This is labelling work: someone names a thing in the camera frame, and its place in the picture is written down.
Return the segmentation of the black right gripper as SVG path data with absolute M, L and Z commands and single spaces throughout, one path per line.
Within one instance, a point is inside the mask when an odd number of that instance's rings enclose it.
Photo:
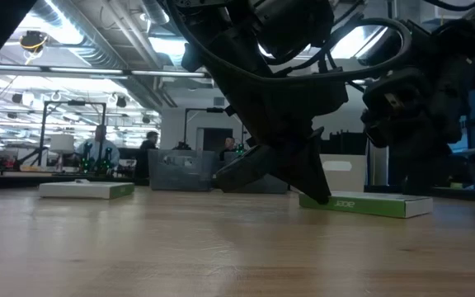
M 471 68 L 447 69 L 431 77 L 418 68 L 404 68 L 365 89 L 360 119 L 370 142 L 414 161 L 407 165 L 404 194 L 425 194 L 442 182 L 440 163 L 417 161 L 444 158 L 451 154 L 449 145 L 461 140 L 459 120 L 468 111 L 474 74 Z

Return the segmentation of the white lamp shade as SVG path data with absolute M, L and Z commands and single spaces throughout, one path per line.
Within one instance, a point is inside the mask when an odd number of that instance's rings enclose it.
M 70 134 L 54 134 L 50 139 L 49 150 L 58 154 L 74 152 L 74 136 Z

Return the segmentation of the white green box stylus picture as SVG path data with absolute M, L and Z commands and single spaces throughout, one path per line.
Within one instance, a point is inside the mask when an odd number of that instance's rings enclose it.
M 64 181 L 40 184 L 43 198 L 74 198 L 112 200 L 134 193 L 134 183 L 109 181 Z

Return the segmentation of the black metal stand frame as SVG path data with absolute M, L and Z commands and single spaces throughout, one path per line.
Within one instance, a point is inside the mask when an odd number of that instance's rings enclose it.
M 221 113 L 221 114 L 226 114 L 227 116 L 233 117 L 234 119 L 236 119 L 236 120 L 242 125 L 242 128 L 241 128 L 241 137 L 243 137 L 244 134 L 245 134 L 245 126 L 244 126 L 244 124 L 241 122 L 241 119 L 237 116 L 236 111 L 235 111 L 231 106 L 228 106 L 228 107 L 226 107 L 226 108 L 220 108 L 220 107 L 186 108 L 186 109 L 185 109 L 185 112 L 184 112 L 183 139 L 182 139 L 182 142 L 183 142 L 183 143 L 186 143 L 186 142 L 187 142 L 187 126 L 188 126 L 188 123 L 189 123 L 189 121 L 190 121 L 190 119 L 188 118 L 188 113 L 189 113 L 190 111 L 204 111 L 204 112 L 207 112 L 207 113 Z
M 101 151 L 103 147 L 103 139 L 106 137 L 106 103 L 101 103 L 101 102 L 87 102 L 87 101 L 78 101 L 78 100 L 69 100 L 69 101 L 45 101 L 44 102 L 44 108 L 42 111 L 42 121 L 40 124 L 40 144 L 39 144 L 39 149 L 40 151 L 43 151 L 45 149 L 44 142 L 45 142 L 45 126 L 46 126 L 46 120 L 47 117 L 51 114 L 51 111 L 49 111 L 49 105 L 54 104 L 56 106 L 60 105 L 68 105 L 68 106 L 85 106 L 85 105 L 91 105 L 91 106 L 101 106 L 102 107 L 102 113 L 101 113 L 101 137 L 100 137 L 100 148 L 99 148 L 99 156 L 98 160 L 95 162 L 95 165 L 97 165 L 100 160 L 101 160 Z

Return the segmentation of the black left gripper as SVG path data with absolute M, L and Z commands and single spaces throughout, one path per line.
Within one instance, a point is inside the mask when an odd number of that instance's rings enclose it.
M 253 143 L 261 144 L 244 153 L 226 153 L 216 172 L 217 186 L 230 192 L 270 175 L 274 149 L 282 149 L 278 178 L 326 205 L 332 193 L 320 159 L 324 128 L 315 130 L 313 119 L 347 103 L 348 73 L 276 77 L 268 69 L 252 72 L 224 61 L 207 62 L 205 68 L 229 104 L 225 112 L 238 116 Z

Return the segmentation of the white plastic bin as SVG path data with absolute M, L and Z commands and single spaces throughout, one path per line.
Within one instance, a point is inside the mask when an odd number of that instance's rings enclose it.
M 321 154 L 320 159 L 331 191 L 364 191 L 365 155 Z

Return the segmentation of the white green box printed labels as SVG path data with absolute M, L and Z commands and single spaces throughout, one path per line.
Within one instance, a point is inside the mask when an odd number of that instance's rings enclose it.
M 299 205 L 315 210 L 334 210 L 399 219 L 427 215 L 433 211 L 433 198 L 401 194 L 334 191 L 325 205 L 300 194 Z

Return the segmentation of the black robot with green lights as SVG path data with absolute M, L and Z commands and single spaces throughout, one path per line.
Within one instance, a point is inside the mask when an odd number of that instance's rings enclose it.
M 111 153 L 112 149 L 107 148 L 105 156 L 101 156 L 101 149 L 99 149 L 99 156 L 94 158 L 91 156 L 91 149 L 93 144 L 85 143 L 83 155 L 80 159 L 80 171 L 84 173 L 94 173 L 96 175 L 106 175 L 112 169 Z

